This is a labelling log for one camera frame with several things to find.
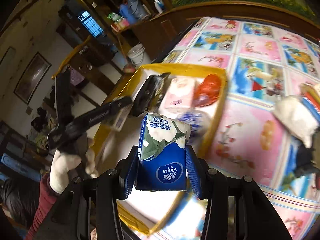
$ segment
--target blue box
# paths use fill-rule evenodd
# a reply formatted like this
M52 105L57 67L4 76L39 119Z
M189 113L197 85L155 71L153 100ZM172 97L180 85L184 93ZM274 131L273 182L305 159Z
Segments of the blue box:
M186 190L186 150L189 124L147 113L141 124L136 189Z

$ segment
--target framed picture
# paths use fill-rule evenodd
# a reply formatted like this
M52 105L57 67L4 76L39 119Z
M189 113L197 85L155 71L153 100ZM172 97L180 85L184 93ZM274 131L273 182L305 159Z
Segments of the framed picture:
M26 104L29 104L39 83L50 67L51 64L37 52L19 79L14 89L15 95Z

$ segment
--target white glove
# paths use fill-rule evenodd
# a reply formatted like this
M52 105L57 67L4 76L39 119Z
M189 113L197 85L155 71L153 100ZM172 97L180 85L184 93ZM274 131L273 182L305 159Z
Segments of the white glove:
M88 145L92 145L93 140L88 139ZM91 176L91 178L98 177L98 172L95 169L94 151L88 149L85 153L87 158L85 172ZM71 155L67 153L61 153L56 150L51 164L50 170L50 187L53 191L61 194L69 184L68 171L71 171L79 166L81 163L81 157L79 155Z

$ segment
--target pink tissue pack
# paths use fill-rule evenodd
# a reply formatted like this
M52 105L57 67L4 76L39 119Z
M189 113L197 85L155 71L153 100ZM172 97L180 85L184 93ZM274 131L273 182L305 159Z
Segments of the pink tissue pack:
M164 108L172 113L180 113L191 108L196 81L193 78L172 79L165 95Z

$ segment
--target screw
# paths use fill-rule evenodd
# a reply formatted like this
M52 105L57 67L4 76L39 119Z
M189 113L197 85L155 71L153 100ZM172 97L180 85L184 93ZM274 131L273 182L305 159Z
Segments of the screw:
M107 171L107 173L109 175L115 175L115 174L117 174L117 170L116 169L110 169L110 170Z
M246 176L244 176L244 180L245 180L246 182L251 182L251 181L252 181L252 177L249 176L249 175L246 175Z
M210 175L216 175L218 173L218 171L216 169L208 169L208 173Z
M74 184L77 184L77 183L81 182L81 180L82 179L80 177L75 177L72 181Z

